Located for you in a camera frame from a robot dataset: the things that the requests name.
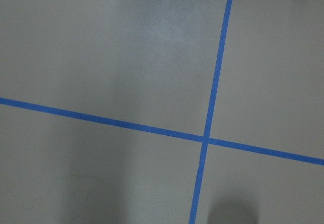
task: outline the gray floor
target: gray floor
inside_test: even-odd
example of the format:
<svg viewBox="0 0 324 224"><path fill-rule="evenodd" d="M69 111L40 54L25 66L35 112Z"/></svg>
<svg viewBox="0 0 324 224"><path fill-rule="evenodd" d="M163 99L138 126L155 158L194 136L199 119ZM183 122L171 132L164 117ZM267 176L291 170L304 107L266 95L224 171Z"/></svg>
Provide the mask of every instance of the gray floor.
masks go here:
<svg viewBox="0 0 324 224"><path fill-rule="evenodd" d="M0 97L203 135L225 4L0 0ZM324 158L323 21L233 0L212 138ZM0 105L0 147L1 223L188 223L200 142ZM323 223L323 181L209 145L196 223Z"/></svg>

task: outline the blue painter's tape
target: blue painter's tape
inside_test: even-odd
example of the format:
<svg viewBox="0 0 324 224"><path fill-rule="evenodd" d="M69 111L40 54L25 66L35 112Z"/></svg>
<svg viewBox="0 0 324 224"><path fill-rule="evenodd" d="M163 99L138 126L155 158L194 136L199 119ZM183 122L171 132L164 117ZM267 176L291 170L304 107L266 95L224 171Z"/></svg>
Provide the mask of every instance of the blue painter's tape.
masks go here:
<svg viewBox="0 0 324 224"><path fill-rule="evenodd" d="M215 108L215 103L216 103L217 89L218 89L219 77L220 77L220 72L221 72L221 67L222 67L222 60L223 60L224 48L225 48L225 40L226 40L226 34L227 34L229 15L230 15L231 7L232 7L232 2L233 2L233 0L226 1L226 7L225 7L225 12L224 12L223 24L222 24L222 31L221 31L221 36L220 36L220 40L219 40L219 46L218 46L218 52L217 52L217 58L216 58L216 66L215 66L213 83L212 83L212 90L211 90L211 95L210 95L210 99L209 99L209 105L208 105L208 111L207 111L207 117L206 117L206 123L205 123L204 138L202 140L202 146L201 146L200 158L199 158L199 166L198 166L198 170L197 170L196 182L195 182L192 203L191 203L189 224L195 224L195 222L196 222L200 189L201 189L201 184L203 182L204 168L205 168L205 162L206 162L206 156L207 156L208 140L210 137L211 126L212 126L212 121L213 121L213 114L214 114L214 108Z"/></svg>
<svg viewBox="0 0 324 224"><path fill-rule="evenodd" d="M194 134L188 134L188 133L178 132L174 130L151 127L147 125L134 124L130 122L109 119L109 118L104 118L104 117L99 117L99 116L94 116L89 114L82 114L82 113L77 113L75 111L68 111L68 110L58 109L49 106L42 106L42 105L37 105L37 104L23 102L23 101L6 99L2 97L0 97L0 104L20 107L24 109L33 110L33 111L41 111L43 113L54 114L54 115L59 115L59 116L64 116L64 117L74 118L74 119L80 119L80 120L85 120L85 121L90 121L90 122L95 122L100 124L112 125L112 126L117 126L117 127L127 128L127 129L134 129L134 130L144 131L148 133L160 134L160 135L165 135L165 136L170 136L170 137L175 137L180 139L187 139L187 140L199 141L199 142L201 142L203 139L202 136L198 136Z"/></svg>
<svg viewBox="0 0 324 224"><path fill-rule="evenodd" d="M308 157L308 156L303 156L303 155L298 155L298 154L293 154L288 152L281 152L281 151L271 150L271 149L247 145L247 144L234 143L226 140L212 139L212 138L209 140L209 144L324 166L324 159Z"/></svg>

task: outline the floor tile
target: floor tile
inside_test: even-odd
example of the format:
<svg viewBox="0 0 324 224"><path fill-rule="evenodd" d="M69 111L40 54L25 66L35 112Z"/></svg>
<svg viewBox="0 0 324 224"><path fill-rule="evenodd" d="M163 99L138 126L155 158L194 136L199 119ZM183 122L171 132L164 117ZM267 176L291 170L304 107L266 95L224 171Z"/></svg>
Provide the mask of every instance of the floor tile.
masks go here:
<svg viewBox="0 0 324 224"><path fill-rule="evenodd" d="M203 134L226 0L0 1L1 97Z"/></svg>
<svg viewBox="0 0 324 224"><path fill-rule="evenodd" d="M212 137L324 157L324 0L233 0Z"/></svg>
<svg viewBox="0 0 324 224"><path fill-rule="evenodd" d="M0 222L187 223L200 143L0 106Z"/></svg>
<svg viewBox="0 0 324 224"><path fill-rule="evenodd" d="M323 166L210 145L196 223L323 223L323 181Z"/></svg>

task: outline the floor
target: floor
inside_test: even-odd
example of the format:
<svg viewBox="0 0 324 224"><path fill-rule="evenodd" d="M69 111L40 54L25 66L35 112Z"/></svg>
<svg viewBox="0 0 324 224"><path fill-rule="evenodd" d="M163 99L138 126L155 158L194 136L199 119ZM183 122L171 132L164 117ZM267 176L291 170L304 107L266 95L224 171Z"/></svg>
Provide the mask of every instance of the floor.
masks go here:
<svg viewBox="0 0 324 224"><path fill-rule="evenodd" d="M1 223L324 222L324 0L0 4Z"/></svg>

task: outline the gray floor tile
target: gray floor tile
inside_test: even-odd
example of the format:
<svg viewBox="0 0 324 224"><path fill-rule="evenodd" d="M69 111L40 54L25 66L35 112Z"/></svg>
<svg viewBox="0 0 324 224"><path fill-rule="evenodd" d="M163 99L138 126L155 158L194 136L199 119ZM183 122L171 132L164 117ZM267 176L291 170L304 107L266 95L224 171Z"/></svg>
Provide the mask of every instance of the gray floor tile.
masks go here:
<svg viewBox="0 0 324 224"><path fill-rule="evenodd" d="M0 106L0 222L187 223L200 143Z"/></svg>
<svg viewBox="0 0 324 224"><path fill-rule="evenodd" d="M323 158L324 0L234 0L212 136Z"/></svg>
<svg viewBox="0 0 324 224"><path fill-rule="evenodd" d="M323 181L323 166L210 145L196 223L323 223Z"/></svg>
<svg viewBox="0 0 324 224"><path fill-rule="evenodd" d="M0 2L1 97L203 133L226 0Z"/></svg>

